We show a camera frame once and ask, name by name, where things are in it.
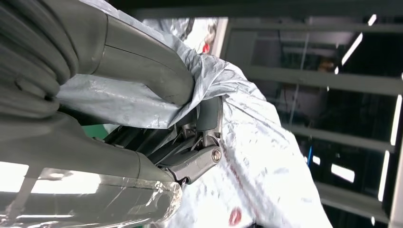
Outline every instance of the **metal beam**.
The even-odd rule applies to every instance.
[[[328,25],[307,25],[297,23],[261,23],[250,24],[237,22],[232,24],[232,29],[242,31],[265,31],[265,30],[281,30],[281,31],[300,31],[300,32],[371,32],[371,33],[403,33],[402,25],[393,24],[328,24]]]
[[[397,166],[390,220],[388,228],[403,228],[403,146],[400,149]]]
[[[137,19],[181,17],[383,16],[401,14],[400,0],[109,0]]]
[[[224,44],[225,34],[227,33],[228,18],[219,18],[217,23],[217,32],[215,35],[211,55],[220,57],[222,45]]]
[[[285,53],[298,53],[303,54],[304,49],[302,47],[283,47]],[[336,50],[320,49],[320,48],[307,48],[307,54],[318,55],[324,57],[333,57],[336,54]]]
[[[399,95],[403,92],[403,80],[379,76],[332,74],[308,70],[240,66],[249,80],[268,80],[304,86],[317,86],[353,92]]]
[[[374,217],[376,221],[383,223],[389,222],[378,199],[320,182],[315,184],[322,204],[366,218]]]
[[[303,135],[308,137],[311,136],[312,138],[315,139],[325,140],[329,142],[336,142],[360,148],[366,148],[378,151],[380,153],[385,153],[385,151],[394,153],[394,146],[392,146],[389,142],[382,142],[378,140],[366,139],[348,134],[328,132],[313,128],[306,128],[302,126],[284,125],[283,127],[296,135]]]

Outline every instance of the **ceiling light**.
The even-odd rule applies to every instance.
[[[318,158],[318,157],[316,157],[316,156],[313,156],[313,157],[312,157],[312,161],[313,161],[314,163],[316,163],[317,165],[320,165],[320,158]]]
[[[381,202],[384,199],[386,173],[388,171],[388,165],[389,165],[389,151],[385,151],[384,164],[382,166],[381,181],[379,182],[379,191],[378,191],[378,200]]]
[[[398,95],[397,99],[396,99],[396,107],[394,109],[394,117],[393,117],[393,124],[392,124],[392,133],[391,133],[391,145],[392,146],[394,146],[396,144],[397,127],[399,125],[401,107],[402,107],[402,95]]]
[[[347,53],[344,55],[344,57],[341,60],[341,65],[344,65],[344,63],[347,62],[348,58],[350,58],[350,55],[354,52],[354,50],[358,47],[358,45],[363,41],[363,33],[360,33],[358,35],[357,39],[354,41],[353,45],[351,45],[350,49],[347,51]]]
[[[72,215],[20,215],[17,216],[17,218],[22,219],[22,218],[44,218],[44,219],[49,219],[49,218],[70,218],[73,217]]]
[[[355,173],[350,169],[338,166],[336,164],[332,164],[331,171],[334,175],[337,175],[346,181],[349,181],[351,183],[354,182]]]
[[[376,14],[373,14],[371,18],[368,20],[368,25],[372,26],[374,22],[376,21]]]

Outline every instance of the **gray robot arm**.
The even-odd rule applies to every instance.
[[[6,217],[2,227],[42,222],[46,218],[40,218],[41,213],[55,211],[71,215],[60,218],[62,222],[78,224],[114,223],[122,218],[142,221],[136,225],[159,221],[172,212],[171,204],[180,194],[163,192],[150,208],[133,197],[150,199],[156,189],[135,182],[125,187],[130,191],[127,200],[116,201],[122,188],[108,176],[155,184],[192,183],[221,157],[217,98],[203,102],[195,124],[185,123],[183,134],[195,132],[185,137],[191,143],[173,142],[175,148],[186,150],[162,148],[156,162],[143,153],[86,137],[76,119],[58,112],[55,98],[60,85],[77,73],[141,82],[177,105],[187,103],[194,88],[175,52],[78,0],[0,1],[0,162],[29,166],[18,192],[0,192],[0,203],[6,203],[0,208],[7,209],[2,212]],[[32,191],[44,170],[86,172],[106,179],[95,195],[36,195]],[[38,213],[38,217],[21,217],[23,213]]]

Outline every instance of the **protective cover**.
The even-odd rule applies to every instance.
[[[77,75],[62,86],[61,103],[110,123],[168,128],[201,100],[223,98],[223,158],[184,186],[179,210],[159,226],[331,227],[294,135],[281,127],[275,107],[238,67],[198,55],[175,35],[159,33],[103,0],[82,1],[175,50],[194,76],[195,90],[192,101],[178,107],[139,83]]]
[[[176,182],[2,162],[0,227],[136,227],[163,222],[179,208]]]
[[[185,36],[190,20],[190,18],[145,19],[143,20],[143,24],[157,31],[169,31],[171,34],[181,39]]]

